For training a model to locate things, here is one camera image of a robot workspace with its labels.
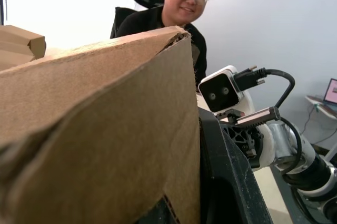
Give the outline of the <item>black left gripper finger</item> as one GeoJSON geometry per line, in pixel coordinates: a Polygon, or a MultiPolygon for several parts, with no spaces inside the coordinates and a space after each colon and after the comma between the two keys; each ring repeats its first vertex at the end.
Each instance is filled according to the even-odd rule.
{"type": "Polygon", "coordinates": [[[199,119],[201,223],[272,223],[247,158],[213,113],[199,119]]]}

